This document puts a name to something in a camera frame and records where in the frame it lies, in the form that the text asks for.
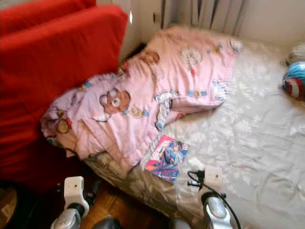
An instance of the bed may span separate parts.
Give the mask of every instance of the bed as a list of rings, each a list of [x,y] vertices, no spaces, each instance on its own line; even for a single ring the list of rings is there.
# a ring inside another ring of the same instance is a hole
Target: bed
[[[279,87],[284,59],[279,47],[244,41],[220,107],[167,125],[127,176],[107,153],[85,162],[114,186],[194,228],[202,228],[203,207],[198,189],[187,186],[187,171],[218,166],[222,191],[244,229],[304,228],[305,103]],[[174,185],[144,169],[162,134],[190,145]]]

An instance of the white curtain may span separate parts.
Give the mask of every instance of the white curtain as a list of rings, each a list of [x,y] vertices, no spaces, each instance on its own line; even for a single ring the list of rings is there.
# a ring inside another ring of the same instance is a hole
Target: white curtain
[[[178,23],[237,35],[244,0],[163,0],[162,27]]]

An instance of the pink comforter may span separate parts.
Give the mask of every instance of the pink comforter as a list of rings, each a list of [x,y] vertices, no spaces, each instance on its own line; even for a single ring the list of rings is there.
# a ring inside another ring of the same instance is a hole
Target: pink comforter
[[[160,31],[118,74],[96,75],[56,99],[42,131],[80,159],[107,151],[128,172],[166,124],[225,100],[240,47],[186,28]]]

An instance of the comic book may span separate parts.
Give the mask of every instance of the comic book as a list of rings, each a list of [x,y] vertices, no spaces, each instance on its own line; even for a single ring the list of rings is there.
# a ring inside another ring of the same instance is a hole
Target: comic book
[[[179,175],[179,165],[184,161],[187,151],[188,145],[162,135],[145,169],[174,183]]]

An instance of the red pillow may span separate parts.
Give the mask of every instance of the red pillow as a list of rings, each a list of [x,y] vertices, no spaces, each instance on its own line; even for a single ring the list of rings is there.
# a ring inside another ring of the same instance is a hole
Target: red pillow
[[[106,5],[0,38],[0,178],[37,182],[37,164],[49,173],[62,165],[44,144],[30,147],[42,141],[39,119],[61,93],[117,70],[126,22],[121,8]]]
[[[23,30],[94,5],[95,0],[41,0],[7,8],[0,13],[0,34]]]

